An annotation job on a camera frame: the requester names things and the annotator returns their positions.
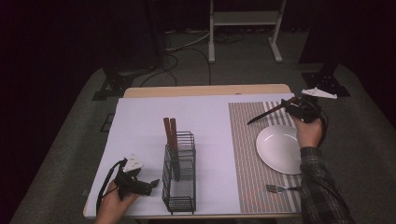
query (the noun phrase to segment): table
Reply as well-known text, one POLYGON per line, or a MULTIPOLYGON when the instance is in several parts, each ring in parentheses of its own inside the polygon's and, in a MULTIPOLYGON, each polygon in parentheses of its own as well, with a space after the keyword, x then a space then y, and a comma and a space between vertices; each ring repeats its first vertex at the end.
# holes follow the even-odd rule
MULTIPOLYGON (((246 184, 248 181, 246 183, 240 181, 244 176, 241 176, 240 169, 236 166, 236 157, 233 153, 238 148, 239 142, 233 140, 235 135, 233 127, 230 127, 230 117, 233 113, 227 115, 229 107, 244 107, 250 102, 254 102, 254 105, 262 105, 262 101, 280 101, 292 95, 289 87, 283 84, 128 89, 124 93, 124 98, 119 101, 106 149, 84 209, 84 216, 95 217, 97 193, 108 169, 123 157, 128 157, 130 153, 134 153, 145 163, 138 176, 140 180, 150 182, 162 177, 166 143, 164 117, 175 117, 179 130, 191 131, 195 135, 197 210, 194 215, 175 213, 172 216, 163 204, 160 181, 160 185, 153 189, 151 195, 140 197, 127 210, 125 216, 138 219, 299 216, 299 197, 296 193, 268 194, 261 187, 256 189, 260 197, 271 204, 267 207, 262 205, 262 210, 252 208, 251 205, 243 208, 242 201, 251 203, 252 200, 247 200, 248 196, 241 196, 239 192, 240 184, 246 184)), ((262 110, 263 108, 258 107, 258 110, 252 113, 257 114, 262 110)), ((246 122, 244 120, 242 122, 242 126, 246 127, 246 122)), ((249 129, 254 129, 254 137, 262 130, 261 125, 263 122, 250 125, 251 128, 248 126, 249 129)), ((273 182, 281 181, 282 183, 277 182, 277 184, 283 185, 299 182, 298 176, 271 171, 268 167, 265 168, 265 164, 254 153, 252 157, 256 158, 254 162, 261 164, 250 167, 261 167, 264 172, 272 173, 268 176, 273 178, 273 182)), ((265 176, 259 175, 259 169, 256 173, 250 170, 249 174, 265 176)))
POLYGON ((282 63, 282 57, 276 45, 277 35, 279 33, 280 23, 283 19, 283 12, 287 0, 282 0, 278 11, 248 11, 248 12, 215 12, 213 1, 210 0, 210 25, 209 25, 209 62, 215 62, 215 43, 214 30, 215 26, 223 25, 274 25, 275 30, 272 37, 268 38, 271 50, 277 63, 282 63))

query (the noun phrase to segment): wooden table edge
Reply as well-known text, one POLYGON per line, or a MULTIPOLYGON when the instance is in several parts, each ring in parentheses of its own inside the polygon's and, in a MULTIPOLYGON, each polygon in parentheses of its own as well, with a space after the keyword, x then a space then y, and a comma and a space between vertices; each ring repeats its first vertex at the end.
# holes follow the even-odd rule
POLYGON ((178 86, 178 87, 144 87, 129 88, 124 98, 200 96, 200 95, 234 95, 291 93, 286 84, 254 84, 254 85, 218 85, 218 86, 178 86))

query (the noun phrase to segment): table leg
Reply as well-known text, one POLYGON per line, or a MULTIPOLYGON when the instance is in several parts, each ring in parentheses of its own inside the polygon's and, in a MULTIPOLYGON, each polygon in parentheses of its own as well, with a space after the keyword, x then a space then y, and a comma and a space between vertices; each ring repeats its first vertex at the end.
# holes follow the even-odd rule
POLYGON ((280 23, 282 22, 282 19, 283 19, 283 12, 285 11, 286 1, 287 0, 282 0, 282 3, 280 4, 280 9, 279 9, 279 12, 277 13, 274 34, 272 37, 268 38, 268 41, 271 46, 271 50, 274 53, 274 57, 275 57, 275 60, 277 63, 283 62, 282 57, 280 56, 279 49, 277 48, 277 45, 276 45, 276 40, 277 40, 277 35, 279 33, 280 23))
POLYGON ((215 43, 213 41, 214 39, 214 22, 213 22, 213 17, 214 17, 214 9, 213 9, 213 0, 210 0, 210 27, 209 27, 209 62, 214 63, 215 62, 215 43))

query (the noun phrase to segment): person's arm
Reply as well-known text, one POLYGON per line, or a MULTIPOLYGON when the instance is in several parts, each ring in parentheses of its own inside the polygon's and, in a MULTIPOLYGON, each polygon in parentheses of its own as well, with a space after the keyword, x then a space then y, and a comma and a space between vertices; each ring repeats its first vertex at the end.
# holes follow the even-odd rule
POLYGON ((126 209, 139 197, 131 194, 123 201, 120 199, 117 185, 111 181, 107 187, 107 194, 103 197, 99 212, 96 216, 95 224, 116 224, 118 223, 126 209))
POLYGON ((303 223, 355 223, 318 148, 320 119, 309 124, 293 119, 301 148, 303 223))

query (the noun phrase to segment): black wire rack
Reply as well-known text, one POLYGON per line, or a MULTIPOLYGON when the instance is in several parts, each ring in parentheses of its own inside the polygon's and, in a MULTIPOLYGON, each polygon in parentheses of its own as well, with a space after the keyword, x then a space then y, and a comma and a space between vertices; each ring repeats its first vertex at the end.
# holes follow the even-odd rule
POLYGON ((163 202, 168 211, 196 210, 195 143, 190 132, 177 132, 177 149, 165 147, 163 162, 163 202))

